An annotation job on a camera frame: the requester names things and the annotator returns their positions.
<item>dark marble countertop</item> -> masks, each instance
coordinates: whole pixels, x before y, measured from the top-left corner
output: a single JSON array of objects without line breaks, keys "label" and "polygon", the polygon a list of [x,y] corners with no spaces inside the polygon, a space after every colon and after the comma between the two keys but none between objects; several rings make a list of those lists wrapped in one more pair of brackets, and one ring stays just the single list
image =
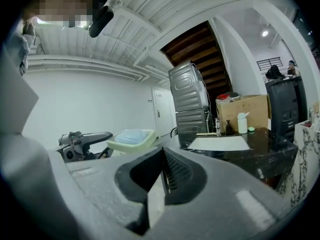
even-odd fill
[{"label": "dark marble countertop", "polygon": [[[179,133],[160,144],[161,147],[178,148],[199,155],[220,159],[233,163],[258,179],[272,178],[291,171],[298,152],[298,147],[283,137],[274,136],[267,128],[259,128],[242,136],[247,142],[249,150],[214,151],[189,149],[188,146],[199,137],[194,133]],[[225,138],[228,136],[210,136],[210,138]]]}]

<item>white wall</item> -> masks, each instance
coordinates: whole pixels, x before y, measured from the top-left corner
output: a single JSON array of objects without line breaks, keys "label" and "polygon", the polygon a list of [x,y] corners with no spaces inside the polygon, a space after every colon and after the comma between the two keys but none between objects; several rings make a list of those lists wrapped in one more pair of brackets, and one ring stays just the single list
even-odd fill
[{"label": "white wall", "polygon": [[252,55],[256,62],[267,60],[270,58],[280,57],[284,68],[288,68],[288,63],[293,60],[284,42],[280,40],[275,47],[269,48],[268,46],[256,48],[251,50]]},{"label": "white wall", "polygon": [[[99,73],[30,72],[24,79],[39,96],[22,134],[45,148],[58,146],[62,134],[156,130],[152,88]],[[99,152],[105,143],[96,144]]]},{"label": "white wall", "polygon": [[233,91],[242,96],[267,94],[258,65],[239,34],[221,16],[210,20],[210,24],[223,49]]},{"label": "white wall", "polygon": [[255,0],[253,8],[274,27],[289,47],[304,83],[307,106],[311,107],[320,100],[320,74],[306,41],[293,23],[273,4]]}]

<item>stacked washing machine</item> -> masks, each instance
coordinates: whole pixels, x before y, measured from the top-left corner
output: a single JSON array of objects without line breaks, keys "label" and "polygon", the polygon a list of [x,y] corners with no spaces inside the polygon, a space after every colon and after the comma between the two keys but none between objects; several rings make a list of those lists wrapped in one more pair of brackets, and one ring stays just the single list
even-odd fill
[{"label": "stacked washing machine", "polygon": [[194,64],[186,61],[169,71],[178,133],[208,133],[212,127],[206,87]]}]

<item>cardboard box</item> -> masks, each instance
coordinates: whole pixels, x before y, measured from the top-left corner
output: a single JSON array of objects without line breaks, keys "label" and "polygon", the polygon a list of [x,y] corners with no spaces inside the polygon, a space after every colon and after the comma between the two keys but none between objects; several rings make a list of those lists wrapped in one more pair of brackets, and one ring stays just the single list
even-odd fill
[{"label": "cardboard box", "polygon": [[218,103],[217,113],[220,118],[221,132],[226,131],[227,120],[235,132],[238,131],[238,114],[250,114],[246,117],[248,127],[268,128],[268,119],[271,119],[271,106],[269,96],[249,95],[230,103]]}]

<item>white door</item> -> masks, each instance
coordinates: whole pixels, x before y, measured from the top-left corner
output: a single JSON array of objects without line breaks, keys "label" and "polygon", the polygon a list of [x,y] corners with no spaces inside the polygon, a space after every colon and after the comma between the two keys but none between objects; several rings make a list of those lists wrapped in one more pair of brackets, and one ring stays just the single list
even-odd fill
[{"label": "white door", "polygon": [[170,91],[154,89],[155,114],[157,133],[159,137],[169,134],[174,128],[172,105],[173,98]]}]

